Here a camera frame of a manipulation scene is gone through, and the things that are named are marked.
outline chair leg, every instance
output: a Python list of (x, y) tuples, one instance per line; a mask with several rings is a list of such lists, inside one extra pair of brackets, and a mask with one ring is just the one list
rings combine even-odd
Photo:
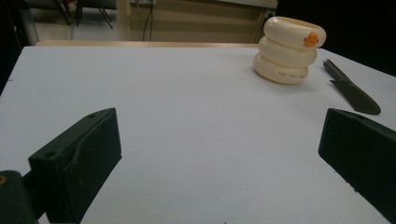
[(103, 8), (100, 0), (94, 0), (94, 1), (95, 1), (96, 5), (98, 6), (98, 9), (99, 9), (100, 13), (102, 14), (103, 18), (105, 18), (105, 21), (107, 22), (107, 24), (110, 26), (111, 29), (113, 29), (113, 26), (111, 26), (111, 24), (110, 24), (111, 19), (108, 16), (108, 14), (106, 13), (105, 9)]
[(71, 22), (70, 22), (69, 18), (67, 17), (67, 13), (65, 12), (65, 9), (62, 7), (62, 5), (57, 0), (53, 0), (53, 3), (58, 8), (58, 10), (61, 12), (61, 15), (62, 15), (62, 17), (64, 17), (64, 20), (66, 21), (67, 25), (70, 25)]

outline stacked donut toy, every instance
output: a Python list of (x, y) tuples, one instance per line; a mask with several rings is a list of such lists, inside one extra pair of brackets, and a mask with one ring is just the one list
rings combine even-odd
[(308, 65), (317, 58), (316, 49), (326, 40), (320, 26), (286, 17), (272, 17), (264, 24), (254, 70), (274, 82), (296, 85), (308, 75)]

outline screw hole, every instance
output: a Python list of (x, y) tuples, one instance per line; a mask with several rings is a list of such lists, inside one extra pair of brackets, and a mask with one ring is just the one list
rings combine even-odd
[(0, 185), (6, 183), (6, 181), (7, 181), (7, 178), (3, 175), (0, 175)]
[(44, 154), (44, 157), (45, 158), (51, 158), (51, 157), (53, 157), (53, 156), (55, 156), (55, 152), (47, 152), (46, 154)]

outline knife handle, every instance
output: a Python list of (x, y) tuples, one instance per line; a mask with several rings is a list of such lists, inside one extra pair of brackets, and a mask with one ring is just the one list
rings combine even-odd
[(323, 66), (326, 68), (327, 72), (336, 81), (340, 82), (351, 82), (351, 80), (341, 71), (335, 64), (329, 59), (323, 62)]

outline cable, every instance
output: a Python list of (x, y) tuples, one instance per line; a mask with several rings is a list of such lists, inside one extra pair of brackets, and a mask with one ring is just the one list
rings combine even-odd
[(135, 0), (136, 3), (136, 7), (137, 7), (137, 14), (139, 16), (139, 21), (140, 21), (140, 26), (143, 30), (143, 28), (145, 27), (144, 23), (143, 23), (143, 17), (142, 17), (142, 13), (140, 11), (140, 0)]
[(145, 39), (146, 39), (146, 30), (148, 28), (149, 21), (150, 21), (149, 41), (151, 41), (152, 21), (153, 21), (153, 15), (152, 15), (153, 6), (154, 6), (154, 0), (150, 0), (149, 13), (148, 13), (148, 17), (146, 19), (145, 27), (143, 29), (143, 41), (145, 41)]

